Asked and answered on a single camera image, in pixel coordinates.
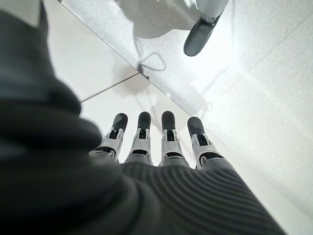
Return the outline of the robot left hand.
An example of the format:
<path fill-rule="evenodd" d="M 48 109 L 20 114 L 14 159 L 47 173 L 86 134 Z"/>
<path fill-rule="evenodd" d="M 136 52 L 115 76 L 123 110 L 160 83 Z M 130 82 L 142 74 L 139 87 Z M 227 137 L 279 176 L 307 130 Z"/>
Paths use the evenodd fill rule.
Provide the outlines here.
<path fill-rule="evenodd" d="M 208 139 L 187 122 L 196 168 L 170 111 L 162 157 L 150 155 L 149 113 L 118 155 L 128 118 L 102 136 L 55 77 L 40 0 L 0 5 L 0 232 L 3 235 L 281 235 L 283 230 Z"/>

